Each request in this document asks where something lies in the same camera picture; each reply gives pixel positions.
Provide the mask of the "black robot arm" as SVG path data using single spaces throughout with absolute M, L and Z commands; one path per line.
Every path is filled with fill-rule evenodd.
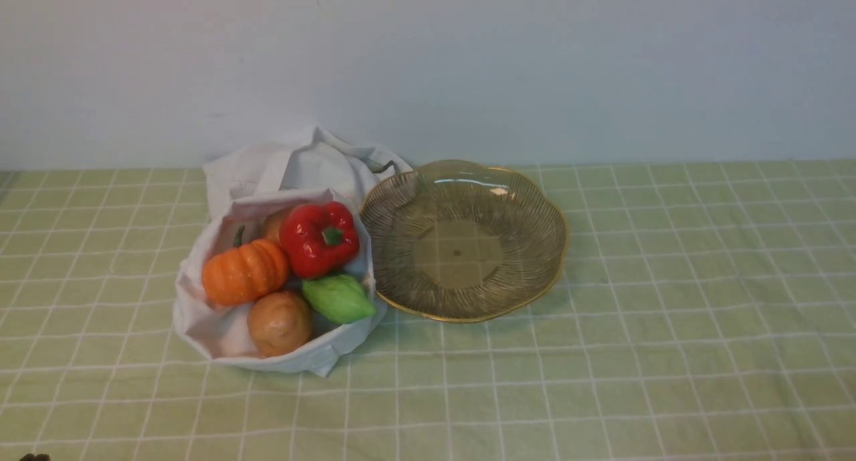
M 51 456 L 46 453 L 27 453 L 19 461 L 51 461 Z

